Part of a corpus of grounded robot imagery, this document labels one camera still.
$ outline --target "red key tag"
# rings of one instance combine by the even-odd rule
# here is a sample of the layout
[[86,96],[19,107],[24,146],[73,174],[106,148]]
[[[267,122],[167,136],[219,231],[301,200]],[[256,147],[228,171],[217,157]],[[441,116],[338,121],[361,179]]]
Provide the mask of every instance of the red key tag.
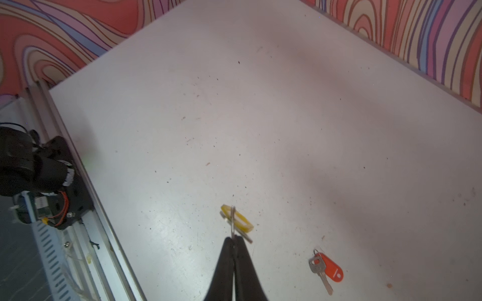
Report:
[[326,275],[335,282],[341,282],[343,280],[343,270],[333,262],[328,256],[323,253],[316,253],[315,256],[320,256],[326,264]]

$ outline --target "colorful wavy pattern fabric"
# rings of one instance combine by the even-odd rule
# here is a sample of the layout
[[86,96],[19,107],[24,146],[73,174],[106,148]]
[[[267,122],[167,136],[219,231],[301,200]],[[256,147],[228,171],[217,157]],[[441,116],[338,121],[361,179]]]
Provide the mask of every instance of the colorful wavy pattern fabric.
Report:
[[182,0],[0,0],[0,106],[57,84]]
[[482,1],[305,1],[481,107]]

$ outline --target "white sticker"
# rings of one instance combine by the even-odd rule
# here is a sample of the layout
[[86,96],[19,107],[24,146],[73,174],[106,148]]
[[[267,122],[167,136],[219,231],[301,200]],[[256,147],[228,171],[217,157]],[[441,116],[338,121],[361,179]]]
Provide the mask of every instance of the white sticker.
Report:
[[35,198],[35,208],[40,209],[48,206],[49,202],[47,201],[46,196],[39,196]]

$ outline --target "tabletop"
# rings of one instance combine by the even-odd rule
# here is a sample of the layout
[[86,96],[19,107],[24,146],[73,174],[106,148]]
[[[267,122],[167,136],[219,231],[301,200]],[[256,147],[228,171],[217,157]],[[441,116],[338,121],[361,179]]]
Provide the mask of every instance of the tabletop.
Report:
[[51,95],[147,300],[203,300],[223,204],[270,300],[480,298],[482,117],[300,1],[185,1]]

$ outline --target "key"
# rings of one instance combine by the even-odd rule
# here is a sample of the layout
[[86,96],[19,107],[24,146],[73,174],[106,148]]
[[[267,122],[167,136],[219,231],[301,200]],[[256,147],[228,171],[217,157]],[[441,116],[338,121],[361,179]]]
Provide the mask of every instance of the key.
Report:
[[323,282],[323,285],[325,285],[325,289],[328,292],[328,295],[333,295],[333,288],[331,287],[330,283],[328,283],[328,279],[326,279],[326,264],[323,259],[320,256],[315,256],[308,260],[308,264],[311,271],[320,276],[321,281]]

